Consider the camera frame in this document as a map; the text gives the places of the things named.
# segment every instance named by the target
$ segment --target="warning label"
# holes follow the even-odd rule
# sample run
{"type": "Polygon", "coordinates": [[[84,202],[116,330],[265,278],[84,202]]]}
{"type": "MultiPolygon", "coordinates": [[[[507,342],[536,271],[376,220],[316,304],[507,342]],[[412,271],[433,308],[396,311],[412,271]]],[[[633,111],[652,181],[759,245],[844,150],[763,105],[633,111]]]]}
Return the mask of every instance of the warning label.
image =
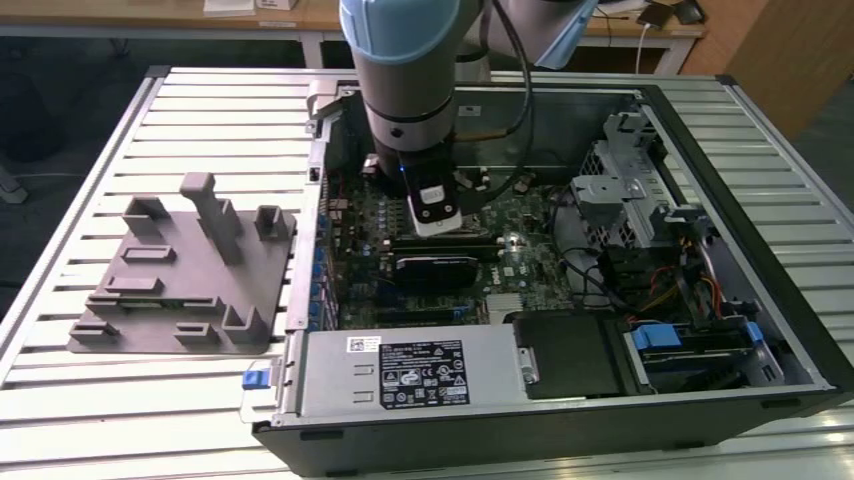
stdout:
{"type": "Polygon", "coordinates": [[[378,381],[380,404],[386,410],[467,405],[463,342],[380,345],[378,381]]]}

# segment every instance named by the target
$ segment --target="floor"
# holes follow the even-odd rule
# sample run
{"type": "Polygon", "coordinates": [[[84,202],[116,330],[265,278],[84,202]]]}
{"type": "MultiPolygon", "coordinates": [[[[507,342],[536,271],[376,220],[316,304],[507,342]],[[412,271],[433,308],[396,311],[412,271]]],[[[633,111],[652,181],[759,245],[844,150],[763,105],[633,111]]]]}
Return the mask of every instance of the floor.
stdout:
{"type": "MultiPolygon", "coordinates": [[[[149,65],[205,67],[301,67],[298,45],[290,42],[130,41],[116,55],[106,40],[0,38],[0,75],[22,73],[41,92],[60,120],[66,143],[49,158],[16,163],[0,157],[29,191],[21,205],[0,203],[0,317],[53,234],[101,147],[149,65]]],[[[340,45],[325,52],[328,66],[352,68],[340,45]]],[[[854,182],[841,159],[854,158],[854,83],[795,142],[812,167],[854,207],[854,182]]]]}

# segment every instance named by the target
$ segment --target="motherboard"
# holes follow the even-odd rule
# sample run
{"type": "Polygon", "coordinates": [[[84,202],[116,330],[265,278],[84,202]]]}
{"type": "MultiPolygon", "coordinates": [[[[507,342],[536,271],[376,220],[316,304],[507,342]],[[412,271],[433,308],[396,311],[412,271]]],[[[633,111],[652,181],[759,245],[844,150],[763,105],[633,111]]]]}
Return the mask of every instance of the motherboard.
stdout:
{"type": "MultiPolygon", "coordinates": [[[[571,306],[547,228],[553,185],[508,189],[479,212],[464,216],[461,229],[429,239],[414,237],[405,200],[389,198],[360,177],[333,176],[329,191],[337,328],[485,324],[488,302],[509,302],[525,310],[571,306]],[[397,245],[429,257],[445,245],[467,242],[489,252],[468,265],[471,282],[457,287],[457,279],[443,278],[436,284],[397,284],[392,262],[398,255],[390,255],[397,245]]],[[[448,268],[447,273],[457,272],[448,268]]]]}

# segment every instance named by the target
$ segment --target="metal table frame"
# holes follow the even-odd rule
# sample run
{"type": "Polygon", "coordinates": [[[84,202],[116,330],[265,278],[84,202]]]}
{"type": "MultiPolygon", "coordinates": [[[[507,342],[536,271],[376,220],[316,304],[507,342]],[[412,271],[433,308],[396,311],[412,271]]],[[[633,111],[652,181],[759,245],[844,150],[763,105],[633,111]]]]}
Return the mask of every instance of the metal table frame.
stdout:
{"type": "MultiPolygon", "coordinates": [[[[664,49],[664,54],[655,68],[656,75],[676,75],[697,37],[689,35],[669,37],[647,37],[643,48],[664,49]]],[[[301,30],[294,25],[269,25],[266,29],[212,29],[212,28],[157,28],[157,27],[113,27],[76,25],[10,25],[0,24],[0,36],[8,37],[58,37],[58,38],[129,38],[129,39],[173,39],[173,40],[293,40],[302,48],[305,68],[324,68],[320,45],[326,41],[344,41],[340,31],[301,30]]],[[[637,48],[639,37],[581,38],[583,47],[637,48]]]]}
{"type": "MultiPolygon", "coordinates": [[[[278,355],[281,344],[254,357],[85,356],[64,345],[124,234],[117,214],[132,194],[190,208],[176,194],[180,174],[206,170],[236,208],[274,203],[298,215],[305,165],[321,153],[304,127],[305,97],[320,78],[353,77],[330,70],[152,69],[0,324],[3,480],[294,477],[241,421],[246,409],[269,412],[274,399],[266,391],[246,401],[240,374],[278,355]]],[[[497,72],[493,79],[519,76],[497,72]]],[[[854,216],[737,86],[711,77],[539,74],[536,81],[659,85],[843,351],[854,353],[854,216]]],[[[672,176],[696,198],[677,169],[672,176]]],[[[288,290],[285,280],[282,307],[288,290]]],[[[713,447],[376,477],[829,478],[849,476],[852,444],[844,405],[713,447]]]]}

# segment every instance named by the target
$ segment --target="black cable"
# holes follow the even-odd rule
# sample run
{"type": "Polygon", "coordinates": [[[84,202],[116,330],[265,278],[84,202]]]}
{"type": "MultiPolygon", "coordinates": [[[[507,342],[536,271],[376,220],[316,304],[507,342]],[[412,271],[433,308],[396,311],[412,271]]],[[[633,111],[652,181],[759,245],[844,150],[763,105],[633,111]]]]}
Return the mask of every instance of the black cable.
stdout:
{"type": "Polygon", "coordinates": [[[580,268],[577,268],[572,264],[572,262],[569,262],[565,259],[561,259],[560,264],[565,265],[565,267],[569,270],[572,270],[577,275],[580,275],[580,277],[584,278],[589,282],[589,284],[599,289],[601,293],[604,293],[604,295],[608,297],[608,300],[611,301],[611,306],[616,310],[624,313],[628,313],[631,315],[640,315],[640,310],[637,310],[635,307],[628,305],[628,303],[625,303],[625,301],[619,297],[619,295],[616,295],[616,292],[613,292],[613,290],[605,287],[604,284],[599,280],[596,280],[588,273],[584,273],[584,271],[580,268]]]}
{"type": "Polygon", "coordinates": [[[507,32],[507,38],[509,39],[509,45],[512,47],[512,53],[516,56],[516,60],[519,61],[519,66],[521,68],[521,80],[524,81],[524,100],[521,102],[521,109],[519,110],[519,115],[513,120],[512,124],[507,129],[500,130],[497,132],[487,132],[481,134],[460,134],[455,135],[455,142],[479,142],[483,140],[496,140],[499,138],[508,137],[512,135],[519,128],[521,128],[521,124],[524,123],[524,118],[529,116],[531,121],[533,120],[533,81],[531,79],[531,67],[528,65],[528,56],[524,53],[524,44],[521,43],[521,38],[519,37],[519,32],[516,32],[516,28],[512,25],[512,21],[509,20],[509,16],[507,15],[507,11],[500,4],[499,0],[492,0],[492,8],[495,9],[495,13],[497,14],[497,18],[501,21],[501,26],[504,27],[504,31],[507,32]]]}
{"type": "Polygon", "coordinates": [[[604,10],[601,10],[601,8],[597,5],[596,5],[596,10],[599,10],[599,13],[604,15],[604,25],[608,27],[608,48],[611,48],[611,41],[613,40],[613,35],[611,34],[611,17],[608,16],[607,13],[604,13],[604,10]]]}
{"type": "Polygon", "coordinates": [[[531,67],[528,65],[528,57],[524,53],[524,45],[521,44],[521,39],[519,38],[519,33],[516,32],[515,27],[512,26],[512,22],[509,21],[509,17],[507,16],[507,12],[504,11],[504,7],[501,6],[499,0],[492,0],[492,7],[495,8],[495,13],[501,21],[504,26],[504,30],[507,31],[507,37],[509,38],[509,44],[512,46],[513,54],[519,60],[519,66],[521,67],[521,79],[524,81],[524,101],[521,103],[521,110],[519,111],[519,116],[513,121],[512,125],[499,136],[485,135],[473,135],[468,137],[468,140],[491,140],[493,138],[503,138],[512,135],[521,124],[524,123],[524,119],[527,117],[528,120],[528,135],[524,141],[524,146],[521,147],[521,152],[519,155],[519,161],[516,162],[516,168],[513,169],[509,177],[504,180],[504,183],[499,185],[499,187],[485,192],[483,195],[483,202],[488,203],[493,201],[500,195],[507,191],[509,186],[516,182],[521,173],[524,172],[524,165],[527,163],[528,156],[531,155],[531,148],[533,147],[533,80],[531,79],[531,67]]]}

